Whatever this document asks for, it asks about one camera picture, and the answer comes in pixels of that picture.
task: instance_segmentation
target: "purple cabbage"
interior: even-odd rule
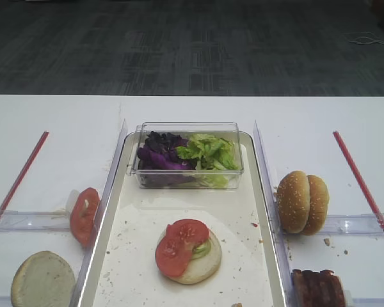
[[[138,169],[195,169],[195,160],[183,160],[178,157],[176,148],[187,146],[188,140],[172,133],[151,132],[143,147],[139,147],[137,156]],[[148,187],[164,187],[192,182],[195,179],[181,175],[142,175],[143,185]]]

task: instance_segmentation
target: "gray carpet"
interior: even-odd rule
[[[384,96],[363,0],[0,0],[0,94]]]

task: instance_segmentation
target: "green lettuce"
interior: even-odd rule
[[[235,148],[231,141],[212,134],[193,134],[188,145],[176,147],[177,155],[184,160],[196,160],[197,170],[239,169],[235,162]],[[199,175],[200,184],[207,187],[225,187],[228,179],[222,175]]]
[[[193,134],[187,147],[178,146],[176,151],[181,159],[198,159],[201,169],[238,169],[233,142],[212,134]]]

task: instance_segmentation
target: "burger assembly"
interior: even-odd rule
[[[219,240],[203,222],[181,219],[166,227],[155,261],[163,275],[191,285],[212,276],[219,269],[221,255]]]
[[[280,181],[276,197],[280,223],[287,233],[314,235],[324,226],[330,197],[323,179],[292,171]]]

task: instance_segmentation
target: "bread bun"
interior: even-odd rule
[[[164,236],[165,232],[161,235],[159,242]],[[178,283],[182,283],[183,285],[192,285],[211,277],[219,269],[222,258],[222,249],[218,238],[211,230],[209,230],[208,240],[211,243],[211,250],[207,255],[191,260],[182,276],[168,278]]]
[[[277,207],[285,231],[299,233],[304,229],[310,210],[310,187],[304,172],[292,171],[280,181]]]
[[[50,251],[25,260],[13,278],[13,307],[68,307],[76,285],[70,265]]]
[[[327,208],[330,196],[323,179],[309,175],[307,176],[310,186],[310,212],[306,227],[301,232],[302,235],[314,235],[324,226],[327,217]]]

